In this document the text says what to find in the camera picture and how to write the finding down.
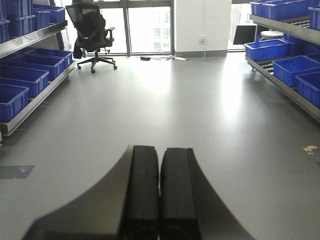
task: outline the baseboard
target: baseboard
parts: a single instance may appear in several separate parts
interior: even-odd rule
[[[177,57],[184,58],[202,58],[206,57],[226,57],[228,50],[216,50],[216,51],[176,51],[175,55]]]

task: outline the metal shelf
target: metal shelf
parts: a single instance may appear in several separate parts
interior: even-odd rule
[[[282,90],[284,94],[286,94],[291,100],[297,103],[301,108],[307,111],[314,119],[320,122],[320,109],[301,96],[299,93],[295,91],[294,88],[287,86],[280,79],[273,76],[268,69],[265,69],[263,66],[266,62],[255,62],[249,57],[245,57],[247,62],[258,72],[264,75],[267,79],[269,79],[272,83],[274,83],[278,88]]]
[[[0,43],[0,58],[3,58],[32,44],[35,44],[36,42],[50,37],[53,34],[59,33],[64,30],[67,25],[68,22],[65,20],[63,22]]]
[[[53,80],[38,96],[33,98],[28,105],[22,109],[10,122],[0,122],[0,132],[3,136],[10,136],[26,118],[68,77],[74,69],[74,61],[55,80]]]
[[[308,28],[309,24],[307,22],[310,19],[309,16],[286,21],[276,21],[260,16],[250,15],[250,19],[257,25],[287,33],[297,38],[320,45],[320,31]]]

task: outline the glass window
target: glass window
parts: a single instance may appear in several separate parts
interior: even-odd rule
[[[161,12],[153,12],[152,13],[153,23],[158,24],[161,23]]]
[[[110,47],[111,54],[127,53],[124,11],[122,8],[104,8],[101,14],[105,19],[105,28],[115,27],[112,31],[114,42]]]
[[[232,4],[231,5],[231,19],[229,25],[229,38],[228,38],[228,49],[244,49],[244,45],[234,45],[234,38],[237,29],[237,25],[245,25],[252,23],[249,19],[251,14],[251,4]]]
[[[164,43],[164,44],[163,44],[163,50],[164,50],[165,52],[170,51],[170,44],[169,44],[169,43]]]
[[[154,51],[155,52],[159,52],[159,51],[161,51],[162,49],[161,49],[161,42],[155,42],[154,43]]]
[[[167,24],[170,23],[170,12],[164,13],[164,22]]]
[[[171,24],[165,22],[165,13],[170,13],[170,7],[129,8],[132,53],[171,51],[170,32],[167,31],[167,38],[164,38],[164,29],[171,28]],[[164,44],[168,44],[168,50],[164,49]]]
[[[160,39],[161,38],[160,28],[154,28],[153,29],[153,37],[154,37],[154,39]]]
[[[170,38],[170,28],[164,28],[163,29],[163,37],[165,39],[169,39]]]

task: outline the computer monitor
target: computer monitor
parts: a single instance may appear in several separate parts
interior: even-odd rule
[[[247,44],[256,41],[256,24],[237,25],[234,34],[234,45]]]

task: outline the white wall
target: white wall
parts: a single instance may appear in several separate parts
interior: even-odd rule
[[[228,49],[232,0],[176,0],[175,51],[199,52]],[[204,47],[199,37],[206,37]]]

